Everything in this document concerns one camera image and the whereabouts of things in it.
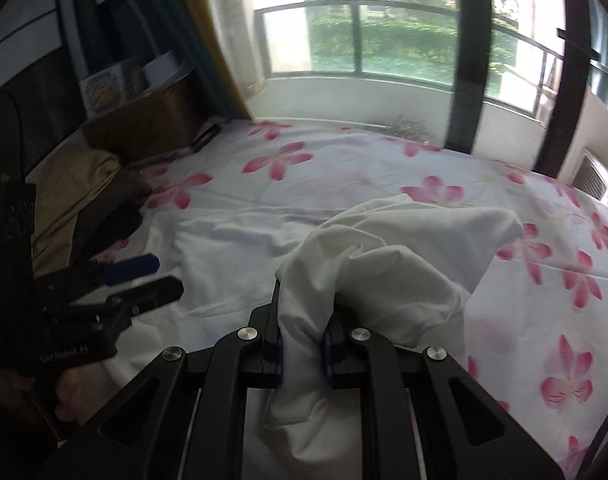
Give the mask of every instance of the dark green curtain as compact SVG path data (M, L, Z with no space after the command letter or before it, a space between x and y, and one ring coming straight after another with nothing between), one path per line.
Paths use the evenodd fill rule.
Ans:
M160 52L172 50L180 62L183 59L194 68L204 94L210 100L210 111L227 118L245 118L213 63L183 0L135 1L146 16ZM155 57L126 0L107 0L99 6L95 0L75 0L75 4L80 38L91 72L128 57L137 56L142 64Z

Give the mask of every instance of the cable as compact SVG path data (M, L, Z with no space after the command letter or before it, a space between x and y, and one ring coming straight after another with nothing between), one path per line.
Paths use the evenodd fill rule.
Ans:
M142 10L140 9L140 7L138 6L138 4L135 0L126 0L126 1L129 3L130 8L133 9L133 12L135 12L135 15L138 17L138 20L140 20L140 23L142 24L142 28L144 29L144 33L146 34L146 37L148 38L148 43L150 43L150 46L153 48L155 57L159 57L160 56L159 47L157 46L157 43L155 42L155 38L153 36L153 33L150 30L150 27L148 27L148 22L146 21L146 18L144 17L144 13L142 12Z

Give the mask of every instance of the metal screw head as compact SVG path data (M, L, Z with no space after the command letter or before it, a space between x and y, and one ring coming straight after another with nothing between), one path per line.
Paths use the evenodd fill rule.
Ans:
M255 330L252 326L245 326L244 328L240 328L237 331L237 337L243 339L244 341L250 341L251 339L255 339L257 335L257 330Z
M368 341L370 339L370 330L368 328L356 328L351 332L351 337L355 341Z
M183 350L178 346L169 346L162 352L162 359L164 361L173 362L177 361L182 354Z
M426 355L433 361L443 361L448 353L441 346L429 346L426 349Z

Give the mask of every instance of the bed sheet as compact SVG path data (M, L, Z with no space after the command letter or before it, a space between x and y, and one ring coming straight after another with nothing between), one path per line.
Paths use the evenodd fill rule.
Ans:
M311 228L335 210L399 193L447 207L515 210L524 238L498 250L466 305L468 358L462 364L568 478L575 476L608 412L608 209L603 204L503 162L372 132L268 121L223 121L221 126L222 133L201 152L143 170L154 188L143 208L143 225L100 259L154 249L152 223L190 216L192 210L315 210L311 216L302 213ZM257 294L258 303L251 306L261 304L265 294ZM228 325L234 330L245 312L231 313ZM124 372L109 362L113 376L122 374L118 381L130 379L181 330L168 317L155 316L141 316L120 339L117 359L124 351L122 359L132 369ZM168 324L167 340L151 336L154 352L129 354L129 342L156 323ZM226 333L209 333L205 326L196 328L202 331L200 347Z

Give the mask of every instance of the white towel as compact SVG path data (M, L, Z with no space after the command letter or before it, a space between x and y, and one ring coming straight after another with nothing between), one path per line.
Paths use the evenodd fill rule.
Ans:
M499 208L442 208L406 195L373 200L314 229L277 271L284 383L262 437L296 478L361 477L359 398L330 391L320 342L335 293L363 326L408 348L465 356L461 310L497 249L522 235Z

